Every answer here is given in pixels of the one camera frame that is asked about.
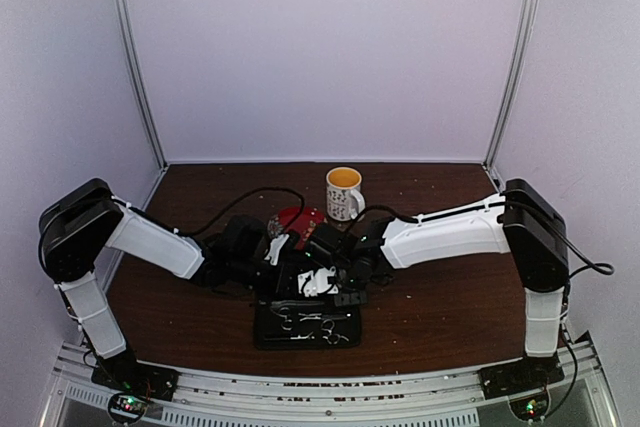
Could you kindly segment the silver thinning scissors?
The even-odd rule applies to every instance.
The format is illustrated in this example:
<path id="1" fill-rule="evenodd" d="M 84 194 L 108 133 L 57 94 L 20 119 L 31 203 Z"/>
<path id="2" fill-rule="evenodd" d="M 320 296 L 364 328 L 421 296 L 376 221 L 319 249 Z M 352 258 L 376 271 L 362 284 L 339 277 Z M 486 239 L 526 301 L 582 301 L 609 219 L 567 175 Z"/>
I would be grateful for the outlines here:
<path id="1" fill-rule="evenodd" d="M 273 314 L 280 319 L 280 329 L 283 332 L 291 332 L 293 327 L 300 322 L 318 321 L 322 319 L 321 313 L 292 311 L 288 308 L 274 311 Z"/>

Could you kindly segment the black zippered tool case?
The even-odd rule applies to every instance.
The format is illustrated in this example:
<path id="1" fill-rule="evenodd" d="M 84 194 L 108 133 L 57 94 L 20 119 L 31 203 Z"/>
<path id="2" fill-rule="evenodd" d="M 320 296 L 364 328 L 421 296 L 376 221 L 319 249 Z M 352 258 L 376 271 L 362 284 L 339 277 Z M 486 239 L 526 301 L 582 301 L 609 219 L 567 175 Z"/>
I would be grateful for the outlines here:
<path id="1" fill-rule="evenodd" d="M 362 316 L 360 306 L 338 308 L 333 305 L 333 295 L 321 295 L 306 298 L 302 295 L 299 299 L 291 300 L 317 300 L 324 301 L 324 306 L 288 308 L 292 311 L 321 313 L 322 319 L 318 321 L 300 322 L 295 325 L 291 332 L 283 332 L 280 329 L 280 319 L 273 312 L 278 311 L 269 307 L 272 301 L 260 299 L 257 295 L 255 302 L 255 315 L 253 322 L 253 343 L 254 346 L 264 351 L 286 351 L 286 350 L 322 350 L 322 349 L 342 349 L 356 347 L 361 342 L 362 337 Z M 319 329 L 323 320 L 334 320 L 336 330 L 347 337 L 350 341 L 337 346 L 322 345 L 319 341 L 299 342 L 292 341 L 290 337 L 296 334 L 307 334 Z"/>

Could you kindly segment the silver hair cutting scissors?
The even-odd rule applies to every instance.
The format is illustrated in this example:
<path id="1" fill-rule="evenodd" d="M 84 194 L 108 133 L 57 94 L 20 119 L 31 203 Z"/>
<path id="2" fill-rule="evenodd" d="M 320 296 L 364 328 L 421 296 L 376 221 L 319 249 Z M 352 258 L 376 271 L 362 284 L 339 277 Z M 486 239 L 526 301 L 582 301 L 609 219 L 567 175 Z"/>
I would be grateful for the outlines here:
<path id="1" fill-rule="evenodd" d="M 323 320 L 320 323 L 319 329 L 307 334 L 296 334 L 290 337 L 292 341 L 299 342 L 315 342 L 319 341 L 322 345 L 337 346 L 339 344 L 346 344 L 350 341 L 350 338 L 336 330 L 334 320 Z"/>

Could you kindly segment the black hair clip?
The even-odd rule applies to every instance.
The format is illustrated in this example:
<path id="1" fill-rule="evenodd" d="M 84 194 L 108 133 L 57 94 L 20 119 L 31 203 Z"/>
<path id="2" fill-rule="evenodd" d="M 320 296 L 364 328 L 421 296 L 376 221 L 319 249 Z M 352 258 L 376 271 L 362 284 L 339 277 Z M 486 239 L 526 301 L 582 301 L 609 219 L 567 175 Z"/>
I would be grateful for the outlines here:
<path id="1" fill-rule="evenodd" d="M 298 308 L 298 307 L 314 307 L 314 306 L 324 306 L 325 302 L 324 301 L 317 301 L 317 300 L 278 300 L 278 301 L 272 301 L 269 304 L 269 307 L 272 309 L 282 309 L 285 307 L 289 307 L 289 308 Z"/>

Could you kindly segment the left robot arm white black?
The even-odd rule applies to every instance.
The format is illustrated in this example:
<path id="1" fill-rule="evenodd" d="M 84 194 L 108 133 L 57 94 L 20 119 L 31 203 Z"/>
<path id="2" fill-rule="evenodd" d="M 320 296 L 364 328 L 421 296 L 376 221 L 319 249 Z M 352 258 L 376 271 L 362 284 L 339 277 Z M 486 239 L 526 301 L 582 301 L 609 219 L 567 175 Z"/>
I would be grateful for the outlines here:
<path id="1" fill-rule="evenodd" d="M 148 210 L 165 222 L 197 229 L 234 198 L 253 193 L 240 211 L 265 218 L 300 205 L 302 188 L 261 192 L 258 165 L 185 165 L 170 168 L 151 195 Z M 190 286 L 112 249 L 98 258 L 97 278 L 137 355 L 151 362 L 205 371 L 276 375 L 284 353 L 257 351 L 251 341 L 250 295 L 229 285 L 220 293 Z"/>

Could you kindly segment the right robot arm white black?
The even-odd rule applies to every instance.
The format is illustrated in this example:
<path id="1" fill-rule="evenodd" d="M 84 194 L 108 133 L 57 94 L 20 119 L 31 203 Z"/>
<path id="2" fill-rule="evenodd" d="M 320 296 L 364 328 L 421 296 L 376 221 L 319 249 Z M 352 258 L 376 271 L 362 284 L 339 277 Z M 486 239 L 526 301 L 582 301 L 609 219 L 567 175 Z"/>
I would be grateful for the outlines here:
<path id="1" fill-rule="evenodd" d="M 501 193 L 439 212 L 386 213 L 361 230 L 318 226 L 303 249 L 312 265 L 298 275 L 298 292 L 305 297 L 338 295 L 364 286 L 384 269 L 508 254 L 525 292 L 524 355 L 513 366 L 513 380 L 530 389 L 557 366 L 570 277 L 566 225 L 529 183 L 511 179 Z"/>

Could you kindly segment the red floral plate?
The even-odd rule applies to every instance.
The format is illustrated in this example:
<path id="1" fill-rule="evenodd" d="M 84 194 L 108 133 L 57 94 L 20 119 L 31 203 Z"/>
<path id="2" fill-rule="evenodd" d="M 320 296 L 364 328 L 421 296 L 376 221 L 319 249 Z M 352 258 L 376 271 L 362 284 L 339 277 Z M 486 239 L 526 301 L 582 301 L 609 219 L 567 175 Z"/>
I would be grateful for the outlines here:
<path id="1" fill-rule="evenodd" d="M 288 207 L 279 211 L 269 219 L 267 223 L 267 231 L 271 239 L 274 239 L 289 230 L 295 231 L 299 235 L 299 241 L 296 244 L 296 249 L 302 250 L 305 242 L 316 227 L 322 223 L 326 223 L 327 219 L 318 209 L 305 207 L 296 220 L 292 224 L 289 224 L 298 211 L 298 207 Z"/>

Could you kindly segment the white floral mug yellow inside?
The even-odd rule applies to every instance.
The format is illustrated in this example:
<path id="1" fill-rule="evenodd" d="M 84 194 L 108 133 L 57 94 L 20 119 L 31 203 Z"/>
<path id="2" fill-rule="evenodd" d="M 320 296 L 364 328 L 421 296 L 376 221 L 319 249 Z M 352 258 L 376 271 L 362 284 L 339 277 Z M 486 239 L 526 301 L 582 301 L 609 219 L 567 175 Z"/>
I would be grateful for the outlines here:
<path id="1" fill-rule="evenodd" d="M 361 193 L 362 175 L 351 167 L 336 167 L 326 174 L 326 213 L 337 222 L 355 220 L 366 208 Z"/>

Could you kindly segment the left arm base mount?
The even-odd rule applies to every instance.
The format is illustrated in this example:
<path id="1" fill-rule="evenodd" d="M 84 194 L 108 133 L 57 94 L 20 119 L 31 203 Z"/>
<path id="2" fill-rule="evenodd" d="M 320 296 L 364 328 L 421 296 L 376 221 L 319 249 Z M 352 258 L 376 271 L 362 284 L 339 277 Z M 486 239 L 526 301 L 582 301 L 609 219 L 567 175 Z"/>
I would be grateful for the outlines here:
<path id="1" fill-rule="evenodd" d="M 131 347 L 104 358 L 93 352 L 94 384 L 114 390 L 107 401 L 107 414 L 117 426 L 139 422 L 155 401 L 173 399 L 179 373 L 172 368 L 140 363 Z"/>

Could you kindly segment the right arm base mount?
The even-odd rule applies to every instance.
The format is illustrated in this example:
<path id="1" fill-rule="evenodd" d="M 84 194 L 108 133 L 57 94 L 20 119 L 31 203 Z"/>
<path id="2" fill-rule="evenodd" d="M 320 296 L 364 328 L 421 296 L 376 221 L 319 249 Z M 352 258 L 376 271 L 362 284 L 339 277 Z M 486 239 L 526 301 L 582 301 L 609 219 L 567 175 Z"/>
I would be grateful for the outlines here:
<path id="1" fill-rule="evenodd" d="M 567 345 L 573 373 L 560 400 L 554 400 L 550 387 L 565 379 L 558 353 L 549 358 L 524 356 L 518 360 L 483 367 L 478 371 L 479 383 L 486 400 L 509 398 L 512 415 L 527 424 L 549 420 L 571 395 L 578 377 L 579 361 L 575 350 Z"/>

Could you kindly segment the front aluminium rail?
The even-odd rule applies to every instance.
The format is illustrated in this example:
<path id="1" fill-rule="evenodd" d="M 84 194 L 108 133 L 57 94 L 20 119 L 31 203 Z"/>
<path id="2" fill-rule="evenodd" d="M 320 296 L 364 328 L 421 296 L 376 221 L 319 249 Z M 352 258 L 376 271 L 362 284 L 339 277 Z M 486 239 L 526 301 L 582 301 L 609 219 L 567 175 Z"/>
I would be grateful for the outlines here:
<path id="1" fill-rule="evenodd" d="M 173 399 L 153 401 L 132 426 L 622 426 L 593 343 L 573 344 L 576 383 L 544 422 L 513 413 L 516 401 L 548 393 L 564 398 L 574 362 L 559 358 L 566 378 L 547 387 L 488 398 L 481 366 L 387 376 L 295 378 L 171 367 L 179 373 Z M 84 346 L 63 342 L 36 426 L 117 426 L 107 413 L 114 391 L 91 382 Z"/>

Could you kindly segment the left aluminium frame post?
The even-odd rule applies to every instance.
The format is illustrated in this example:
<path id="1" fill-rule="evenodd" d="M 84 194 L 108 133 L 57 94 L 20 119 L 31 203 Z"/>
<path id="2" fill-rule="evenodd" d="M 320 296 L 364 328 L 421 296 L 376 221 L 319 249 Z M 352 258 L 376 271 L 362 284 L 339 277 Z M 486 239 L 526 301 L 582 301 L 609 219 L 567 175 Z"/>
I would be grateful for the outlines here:
<path id="1" fill-rule="evenodd" d="M 151 112 L 142 69 L 135 45 L 134 33 L 127 0 L 113 0 L 116 18 L 119 25 L 120 37 L 124 49 L 125 63 L 131 82 L 133 95 L 141 117 L 143 130 L 151 148 L 157 167 L 164 171 L 168 163 L 161 146 L 153 114 Z"/>

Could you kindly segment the aluminium frame post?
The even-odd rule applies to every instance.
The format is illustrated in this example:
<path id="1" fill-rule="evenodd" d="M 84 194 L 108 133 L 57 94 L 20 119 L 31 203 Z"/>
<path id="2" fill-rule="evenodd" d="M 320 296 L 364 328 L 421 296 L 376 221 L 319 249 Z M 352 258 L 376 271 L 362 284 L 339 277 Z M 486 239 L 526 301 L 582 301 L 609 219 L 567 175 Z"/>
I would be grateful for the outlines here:
<path id="1" fill-rule="evenodd" d="M 142 69 L 135 45 L 134 33 L 127 0 L 113 0 L 116 18 L 119 25 L 120 37 L 124 49 L 125 63 L 131 82 L 133 95 L 141 117 L 143 130 L 151 148 L 157 167 L 164 171 L 168 163 L 161 146 L 153 114 L 151 112 Z"/>
<path id="2" fill-rule="evenodd" d="M 525 64 L 525 56 L 538 10 L 539 0 L 522 0 L 516 36 L 503 89 L 498 115 L 494 124 L 483 165 L 492 172 L 496 169 L 497 157 L 504 139 L 512 109 L 515 105 L 518 86 Z"/>

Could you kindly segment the right aluminium frame post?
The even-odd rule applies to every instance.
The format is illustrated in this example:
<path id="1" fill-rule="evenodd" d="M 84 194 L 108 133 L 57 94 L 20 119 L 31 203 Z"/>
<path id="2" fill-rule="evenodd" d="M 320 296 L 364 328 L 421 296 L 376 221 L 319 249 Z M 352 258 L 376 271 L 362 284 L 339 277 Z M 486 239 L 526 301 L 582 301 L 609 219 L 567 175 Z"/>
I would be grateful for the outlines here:
<path id="1" fill-rule="evenodd" d="M 512 109 L 515 105 L 518 86 L 525 64 L 525 56 L 538 10 L 539 0 L 522 0 L 516 36 L 503 89 L 498 115 L 494 124 L 483 165 L 492 172 L 496 169 L 497 157 L 504 139 Z"/>

